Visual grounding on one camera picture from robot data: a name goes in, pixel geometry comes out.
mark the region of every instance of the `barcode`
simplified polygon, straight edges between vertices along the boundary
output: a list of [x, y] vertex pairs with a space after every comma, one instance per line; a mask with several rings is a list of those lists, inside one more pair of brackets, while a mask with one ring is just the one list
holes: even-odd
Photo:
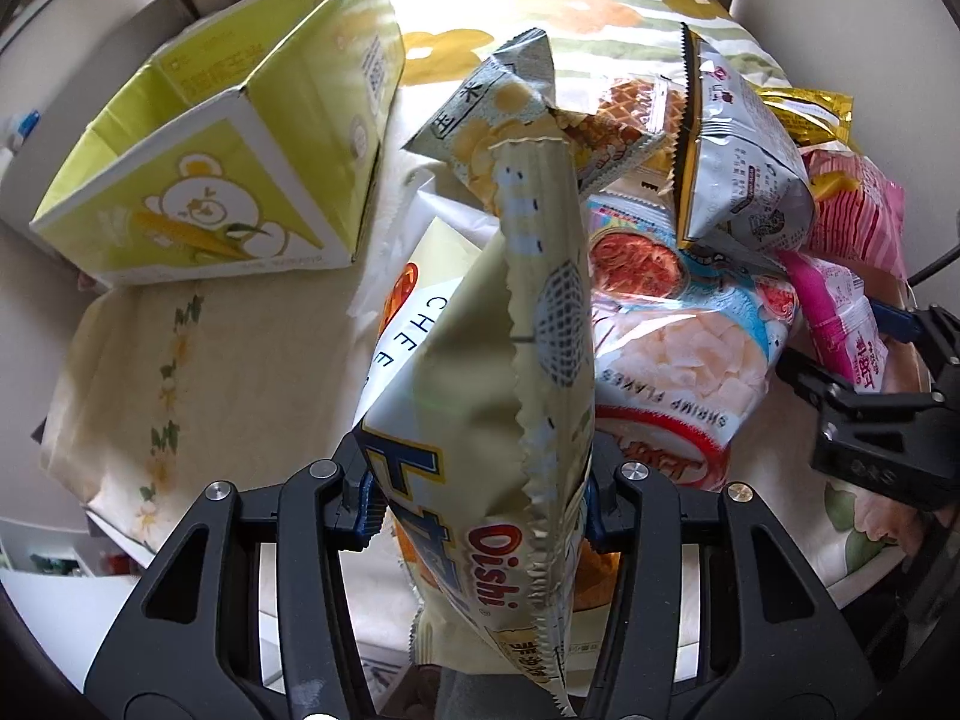
[[380, 99], [383, 97], [383, 79], [386, 76], [386, 58], [383, 55], [383, 47], [380, 45], [379, 36], [374, 36], [371, 47], [363, 55], [363, 62], [360, 67], [363, 70], [363, 77], [367, 81], [367, 91], [370, 94], [370, 105], [373, 108], [373, 114], [376, 116], [380, 109]]

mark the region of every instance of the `bear illustration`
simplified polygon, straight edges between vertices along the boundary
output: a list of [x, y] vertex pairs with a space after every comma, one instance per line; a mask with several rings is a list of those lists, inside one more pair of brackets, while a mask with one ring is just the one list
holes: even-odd
[[[222, 231], [254, 258], [308, 257], [320, 254], [315, 245], [284, 229], [275, 221], [264, 221], [251, 194], [223, 177], [220, 163], [207, 154], [187, 154], [179, 161], [179, 180], [163, 193], [150, 196], [144, 205], [152, 213], [211, 232]], [[155, 236], [160, 245], [173, 241]]]

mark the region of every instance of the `silver bolt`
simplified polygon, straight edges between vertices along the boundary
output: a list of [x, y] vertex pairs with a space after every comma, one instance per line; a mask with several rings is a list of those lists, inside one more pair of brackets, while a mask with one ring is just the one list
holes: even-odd
[[746, 503], [754, 499], [754, 491], [750, 489], [750, 485], [745, 485], [743, 482], [734, 482], [730, 485], [727, 488], [727, 495], [737, 503]]
[[203, 494], [210, 501], [222, 501], [227, 495], [230, 495], [230, 483], [229, 482], [214, 482], [211, 485], [208, 485], [206, 490], [203, 491]]
[[310, 464], [310, 476], [314, 479], [329, 479], [339, 466], [333, 460], [318, 460]]
[[650, 471], [647, 470], [647, 466], [642, 463], [624, 463], [620, 467], [620, 473], [622, 473], [627, 479], [631, 482], [639, 482], [641, 479], [646, 479], [650, 475]]

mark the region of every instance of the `wall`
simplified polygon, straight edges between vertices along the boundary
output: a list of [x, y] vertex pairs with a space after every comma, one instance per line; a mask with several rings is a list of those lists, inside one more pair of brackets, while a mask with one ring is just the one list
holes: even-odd
[[[918, 271], [957, 244], [960, 28], [941, 0], [734, 0], [733, 15], [793, 84], [856, 98], [853, 135], [907, 191]], [[960, 314], [960, 264], [917, 290]]]
[[77, 499], [40, 470], [30, 433], [89, 300], [66, 268], [0, 223], [0, 517], [86, 529]]
[[43, 106], [94, 46], [153, 0], [51, 0], [0, 53], [0, 119]]

